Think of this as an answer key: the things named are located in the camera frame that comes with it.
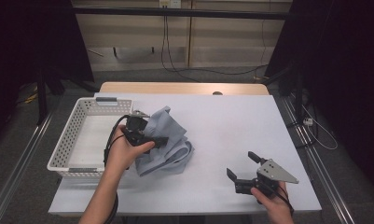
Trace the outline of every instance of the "wooden panel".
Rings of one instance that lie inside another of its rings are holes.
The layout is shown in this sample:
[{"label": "wooden panel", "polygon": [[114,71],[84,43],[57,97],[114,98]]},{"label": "wooden panel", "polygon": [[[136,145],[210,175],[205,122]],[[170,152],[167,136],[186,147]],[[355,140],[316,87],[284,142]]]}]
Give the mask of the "wooden panel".
[{"label": "wooden panel", "polygon": [[105,82],[100,92],[269,95],[262,84],[178,83],[178,82]]}]

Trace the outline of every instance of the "forearm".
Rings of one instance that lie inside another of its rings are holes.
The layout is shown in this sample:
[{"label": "forearm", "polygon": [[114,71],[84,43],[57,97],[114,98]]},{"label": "forearm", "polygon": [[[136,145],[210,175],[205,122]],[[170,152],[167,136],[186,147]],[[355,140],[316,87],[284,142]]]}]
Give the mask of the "forearm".
[{"label": "forearm", "polygon": [[111,213],[122,172],[106,169],[79,223],[104,223]]}]

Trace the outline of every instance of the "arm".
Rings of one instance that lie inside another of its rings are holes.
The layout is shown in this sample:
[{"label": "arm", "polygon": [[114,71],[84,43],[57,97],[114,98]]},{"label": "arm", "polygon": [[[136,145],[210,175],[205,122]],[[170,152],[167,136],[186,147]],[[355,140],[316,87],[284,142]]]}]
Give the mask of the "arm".
[{"label": "arm", "polygon": [[[285,183],[280,182],[280,188],[286,192]],[[277,189],[283,197],[287,198],[285,192]],[[269,199],[259,189],[251,188],[251,193],[266,207],[271,224],[294,224],[288,205],[278,197]]]},{"label": "arm", "polygon": [[[123,127],[123,125],[118,126],[113,139],[123,135],[121,131]],[[111,146],[107,165],[99,185],[94,191],[79,223],[104,223],[106,221],[113,208],[119,180],[123,172],[132,165],[138,155],[148,151],[154,145],[154,142],[148,142],[138,147],[133,147],[125,137],[115,140]]]}]

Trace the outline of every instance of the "metal rail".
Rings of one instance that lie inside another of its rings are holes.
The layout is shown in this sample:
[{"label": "metal rail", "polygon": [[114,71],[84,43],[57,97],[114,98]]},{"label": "metal rail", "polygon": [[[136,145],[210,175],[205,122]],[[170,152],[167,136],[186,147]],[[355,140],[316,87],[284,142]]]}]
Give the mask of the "metal rail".
[{"label": "metal rail", "polygon": [[159,7],[96,7],[79,6],[57,7],[51,5],[17,5],[14,9],[32,10],[41,13],[72,13],[96,15],[129,15],[129,16],[169,16],[169,17],[201,17],[201,18],[229,18],[229,19],[257,19],[257,20],[303,20],[310,15],[289,12],[259,12],[234,10],[209,10],[190,8],[159,8]]},{"label": "metal rail", "polygon": [[33,136],[30,138],[29,143],[27,144],[26,148],[24,149],[21,157],[19,158],[15,168],[13,169],[12,173],[7,179],[6,184],[3,186],[2,190],[0,191],[0,220],[3,217],[3,214],[6,212],[6,209],[14,195],[16,189],[18,188],[23,174],[29,165],[30,160],[32,159],[37,146],[41,142],[44,133],[47,131],[47,127],[50,124],[50,121],[53,116],[53,112],[56,110],[58,105],[60,104],[62,97],[56,97],[55,102],[52,105],[52,109],[49,111],[46,118],[43,122],[35,128]]},{"label": "metal rail", "polygon": [[[288,98],[283,98],[283,104],[287,110],[287,113],[293,122],[297,121],[295,117],[295,108],[291,103],[291,100]],[[311,142],[311,138],[308,135],[304,126],[296,126],[296,131],[299,135],[299,138],[303,144],[307,144]],[[347,203],[344,202],[342,196],[340,195],[335,183],[332,181],[331,176],[329,175],[326,167],[323,164],[320,156],[317,153],[317,150],[314,146],[306,146],[306,152],[308,154],[309,159],[312,162],[312,166],[314,167],[315,172],[317,173],[318,177],[320,178],[321,183],[326,190],[326,195],[328,196],[330,202],[332,203],[339,220],[343,224],[355,224],[353,220],[353,216],[350,212],[350,209],[347,206]]]}]

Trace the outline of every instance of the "black curtain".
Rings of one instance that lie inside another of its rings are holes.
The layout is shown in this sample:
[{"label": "black curtain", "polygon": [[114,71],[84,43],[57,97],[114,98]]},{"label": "black curtain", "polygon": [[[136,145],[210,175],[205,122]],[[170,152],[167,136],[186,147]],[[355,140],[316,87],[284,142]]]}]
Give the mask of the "black curtain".
[{"label": "black curtain", "polygon": [[[298,70],[313,102],[374,184],[374,1],[331,0],[323,6],[325,10],[312,23],[314,29],[321,27],[321,31],[310,33],[311,42],[305,45],[308,53]],[[303,11],[309,9],[298,8],[298,12]],[[291,41],[295,35],[304,36],[306,30],[289,27],[284,26],[280,47],[276,47],[270,61],[272,71],[284,66],[285,57],[301,55],[298,47],[293,49],[300,43],[287,46],[284,41]],[[289,93],[294,83],[292,74],[284,76],[281,91]]]},{"label": "black curtain", "polygon": [[94,81],[85,44],[69,0],[0,1],[0,130],[15,106],[19,87],[42,71],[49,88],[60,79]]}]

